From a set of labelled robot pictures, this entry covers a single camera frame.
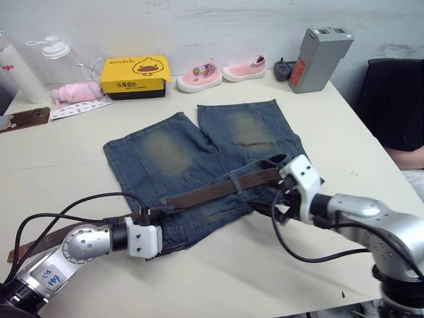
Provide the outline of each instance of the red label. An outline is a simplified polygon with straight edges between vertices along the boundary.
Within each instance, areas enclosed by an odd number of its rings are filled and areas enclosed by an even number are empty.
[[[4,70],[10,71],[11,69],[15,68],[13,65],[4,65],[1,68],[3,68]]]
[[[302,76],[303,70],[305,69],[305,62],[298,58],[296,65],[294,66],[293,72],[290,76],[290,81],[297,86],[297,83],[299,83],[300,77]]]

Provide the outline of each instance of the plastic bottle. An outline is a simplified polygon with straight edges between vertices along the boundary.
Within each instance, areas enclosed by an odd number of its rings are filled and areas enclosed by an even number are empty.
[[[57,36],[47,36],[45,41],[29,41],[27,46],[37,46],[45,44],[42,48],[42,55],[46,58],[43,66],[44,76],[49,84],[72,84],[87,80],[83,69],[78,64],[84,63],[81,56],[78,56],[69,45],[59,40]]]
[[[37,104],[48,98],[40,80],[5,38],[3,31],[0,31],[0,66],[14,79],[31,103]]]

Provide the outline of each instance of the denim shorts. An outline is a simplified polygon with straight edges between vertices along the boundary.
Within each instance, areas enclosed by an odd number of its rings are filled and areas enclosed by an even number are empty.
[[[148,206],[169,197],[232,180],[264,168],[282,168],[305,154],[275,100],[239,105],[197,106],[199,128],[183,113],[103,147],[123,191]],[[163,245],[188,248],[214,230],[252,212],[248,201],[270,204],[265,185],[237,191],[160,219]],[[138,205],[127,200],[131,211]]]

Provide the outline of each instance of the pink cloth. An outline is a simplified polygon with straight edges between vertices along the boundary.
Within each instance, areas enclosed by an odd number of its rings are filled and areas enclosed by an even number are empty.
[[[50,92],[50,96],[54,101],[70,101],[72,103],[96,99],[103,95],[100,83],[97,83],[96,81],[67,84],[59,87],[58,89],[53,89]]]

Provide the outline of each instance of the robotic arm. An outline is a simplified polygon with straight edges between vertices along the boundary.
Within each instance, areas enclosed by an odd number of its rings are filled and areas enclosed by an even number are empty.
[[[162,250],[162,229],[137,221],[135,224],[126,217],[122,225],[74,228],[61,245],[38,257],[3,286],[0,306],[11,305],[36,314],[82,267],[112,251],[127,249],[134,257],[155,257]]]
[[[297,219],[332,229],[365,246],[376,261],[374,277],[382,283],[384,307],[380,315],[424,317],[424,219],[391,211],[375,199],[319,194],[321,178],[303,155],[281,169],[280,175],[282,183],[278,187],[285,195],[284,204],[290,208],[278,215],[279,222]],[[272,216],[270,207],[259,203],[252,206]],[[162,229],[131,217],[126,217],[122,225],[75,228],[60,246],[36,259],[3,286],[0,306],[7,304],[36,314],[83,266],[98,256],[122,249],[135,257],[155,257],[162,250]]]
[[[332,229],[372,253],[373,275],[382,283],[382,317],[424,317],[424,219],[367,197],[319,194],[321,178],[305,156],[280,174],[289,217]]]

